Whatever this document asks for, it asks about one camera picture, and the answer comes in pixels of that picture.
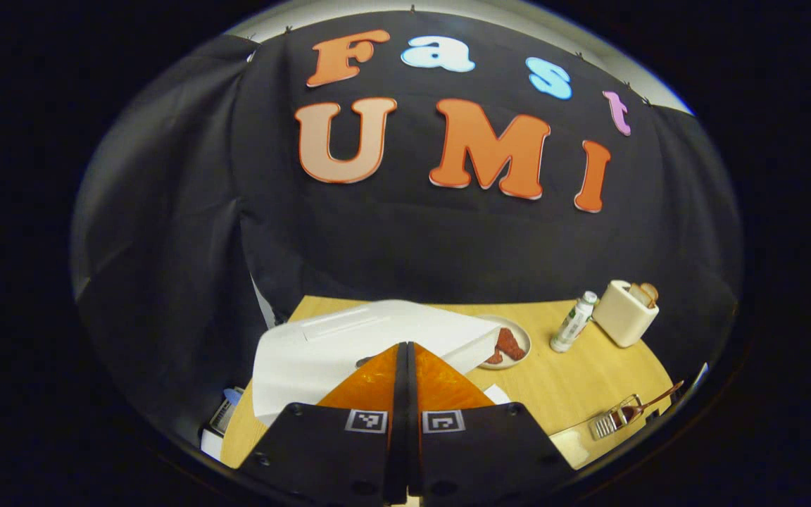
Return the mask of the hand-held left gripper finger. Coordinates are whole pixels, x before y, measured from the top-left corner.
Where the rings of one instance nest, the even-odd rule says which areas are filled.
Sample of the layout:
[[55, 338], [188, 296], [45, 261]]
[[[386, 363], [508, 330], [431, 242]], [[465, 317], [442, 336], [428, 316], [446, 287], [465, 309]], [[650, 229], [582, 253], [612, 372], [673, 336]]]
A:
[[317, 404], [290, 402], [241, 463], [278, 503], [386, 506], [406, 499], [406, 344]]
[[532, 506], [575, 470], [520, 402], [431, 408], [434, 354], [406, 344], [408, 493], [422, 506]]

